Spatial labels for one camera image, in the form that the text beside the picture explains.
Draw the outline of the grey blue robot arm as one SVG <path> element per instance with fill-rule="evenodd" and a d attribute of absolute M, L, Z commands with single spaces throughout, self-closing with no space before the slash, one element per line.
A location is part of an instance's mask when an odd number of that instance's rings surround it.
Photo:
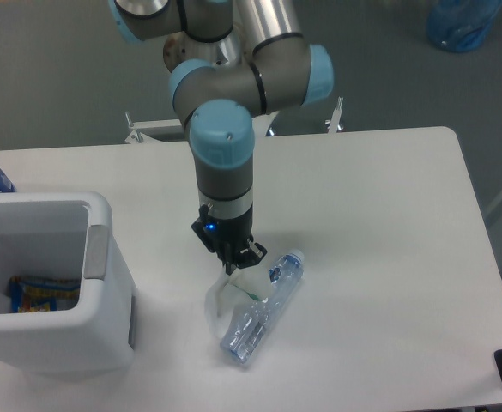
<path fill-rule="evenodd" d="M 259 264 L 252 235 L 255 117 L 327 98 L 327 50 L 305 40 L 289 1 L 112 1 L 119 32 L 142 43 L 187 40 L 169 94 L 193 155 L 199 216 L 192 230 L 227 274 Z"/>

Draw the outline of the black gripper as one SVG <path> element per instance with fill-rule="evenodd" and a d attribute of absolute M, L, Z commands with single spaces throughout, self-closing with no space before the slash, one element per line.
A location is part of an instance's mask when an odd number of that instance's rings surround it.
<path fill-rule="evenodd" d="M 240 216 L 219 219 L 211 215 L 208 205 L 202 205 L 198 218 L 191 224 L 191 229 L 205 248 L 221 260 L 226 275 L 257 266 L 267 255 L 267 249 L 253 241 L 252 214 L 253 207 L 250 206 Z"/>

